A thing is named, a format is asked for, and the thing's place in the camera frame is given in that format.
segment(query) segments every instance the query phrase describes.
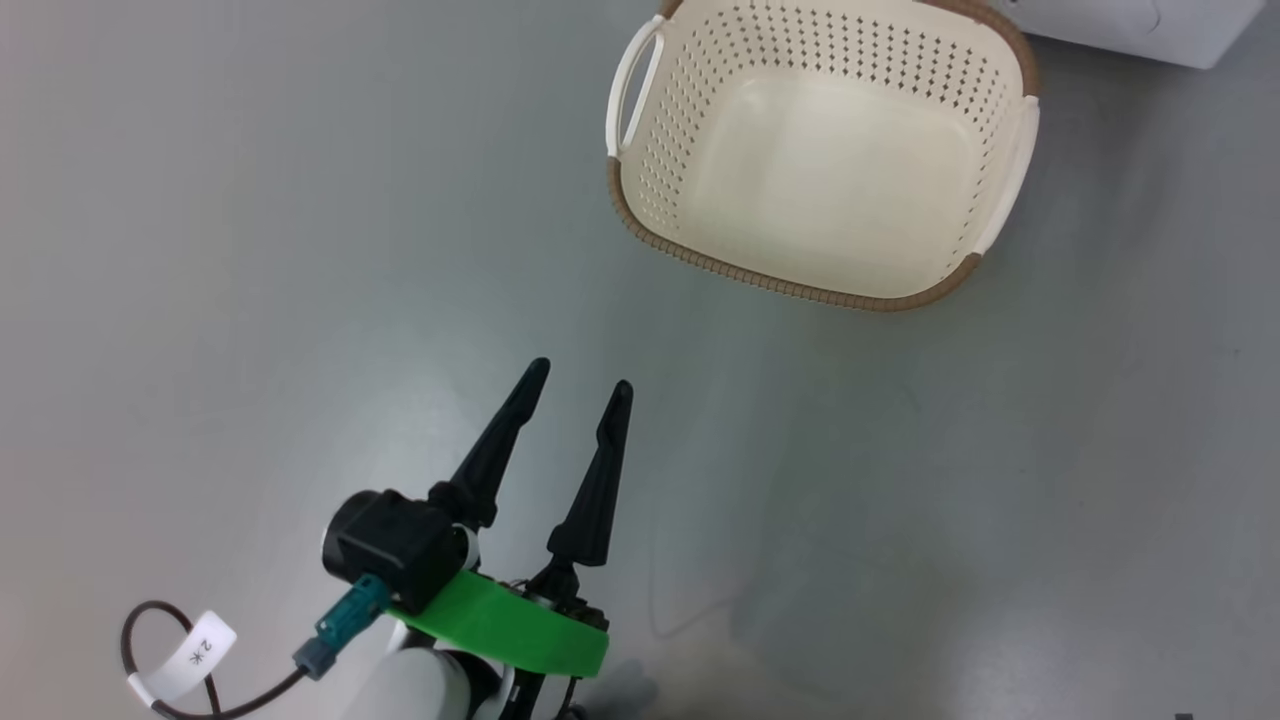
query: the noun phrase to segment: white label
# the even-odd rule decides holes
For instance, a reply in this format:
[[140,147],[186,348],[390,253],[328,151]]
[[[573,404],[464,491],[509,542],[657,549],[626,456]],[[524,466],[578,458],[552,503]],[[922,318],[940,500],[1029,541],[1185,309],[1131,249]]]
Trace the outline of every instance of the white label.
[[178,700],[209,676],[233,644],[236,630],[210,610],[200,616],[178,651],[159,670],[147,675],[143,684],[159,700]]

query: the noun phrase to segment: black cable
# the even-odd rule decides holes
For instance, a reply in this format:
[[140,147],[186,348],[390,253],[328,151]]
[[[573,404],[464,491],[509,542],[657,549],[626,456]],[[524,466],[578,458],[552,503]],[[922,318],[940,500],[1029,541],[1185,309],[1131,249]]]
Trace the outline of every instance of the black cable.
[[556,720],[572,720],[573,716],[570,715],[572,708],[570,706],[573,703],[573,688],[576,687],[577,678],[570,678],[568,688],[564,689],[564,701],[561,702],[561,711],[556,715]]
[[306,676],[307,676],[307,671],[303,670],[302,667],[298,667],[293,673],[289,673],[289,676],[287,676],[285,679],[280,680],[274,688],[271,688],[271,689],[266,691],[265,693],[257,696],[256,698],[246,702],[244,705],[233,707],[233,708],[228,710],[227,712],[219,712],[218,715],[204,715],[204,714],[198,714],[198,712],[183,712],[180,710],[174,710],[168,703],[165,703],[164,701],[160,701],[160,700],[157,700],[155,702],[155,705],[151,706],[151,710],[155,710],[156,712],[159,712],[160,715],[168,717],[169,720],[234,720],[236,717],[243,717],[243,716],[248,715],[250,712],[253,712],[255,710],[257,710],[257,708],[262,707],[264,705],[271,702],[273,700],[280,697],[282,694],[284,694],[285,691],[288,691],[289,688],[292,688],[293,685],[296,685],[298,683],[298,680],[301,680],[302,678],[306,678]]
[[[160,610],[168,614],[178,620],[182,629],[188,633],[195,626],[182,610],[178,610],[168,602],[161,600],[148,600],[138,603],[138,606],[129,612],[128,618],[124,619],[124,626],[120,629],[120,661],[124,664],[125,675],[132,675],[138,671],[138,664],[133,660],[133,626],[138,623],[138,618],[141,618],[147,610]],[[284,680],[280,680],[280,683],[274,688],[246,702],[244,705],[239,705],[223,712],[221,705],[218,701],[218,688],[214,687],[214,676],[210,674],[205,678],[205,691],[207,691],[209,694],[209,707],[212,710],[211,714],[183,712],[180,710],[175,710],[161,700],[151,703],[151,710],[169,717],[169,720],[234,720],[236,717],[243,717],[244,715],[248,715],[250,712],[253,712],[255,710],[280,697],[285,691],[296,685],[298,680],[305,676],[306,670],[298,667]]]

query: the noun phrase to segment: teal connector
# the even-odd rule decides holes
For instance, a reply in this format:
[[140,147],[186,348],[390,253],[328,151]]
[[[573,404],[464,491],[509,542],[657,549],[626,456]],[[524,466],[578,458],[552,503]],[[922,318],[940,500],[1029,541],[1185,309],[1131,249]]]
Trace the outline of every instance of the teal connector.
[[293,653],[293,662],[319,680],[333,667],[347,643],[369,629],[392,606],[392,591],[374,575],[365,575],[316,623],[316,637]]

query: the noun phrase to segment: cream basket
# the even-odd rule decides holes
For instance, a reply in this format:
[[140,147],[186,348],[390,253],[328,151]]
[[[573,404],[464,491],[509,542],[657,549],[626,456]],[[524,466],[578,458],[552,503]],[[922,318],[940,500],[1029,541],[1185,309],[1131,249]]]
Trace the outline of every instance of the cream basket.
[[1025,38],[975,0],[672,0],[614,74],[609,188],[636,236],[699,268],[908,310],[1000,234],[1037,92]]

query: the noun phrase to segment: gray floor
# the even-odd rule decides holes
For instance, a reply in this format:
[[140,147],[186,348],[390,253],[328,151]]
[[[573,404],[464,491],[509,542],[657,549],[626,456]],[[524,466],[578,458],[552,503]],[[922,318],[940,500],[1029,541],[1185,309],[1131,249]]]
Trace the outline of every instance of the gray floor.
[[[424,492],[548,355],[486,566],[540,566],[631,379],[609,716],[1275,717],[1280,12],[1208,73],[1038,42],[1007,228],[893,316],[620,225],[650,13],[0,1],[6,716],[147,716],[152,596],[241,632],[229,701],[283,675],[337,503]],[[260,717],[337,717],[384,641]]]

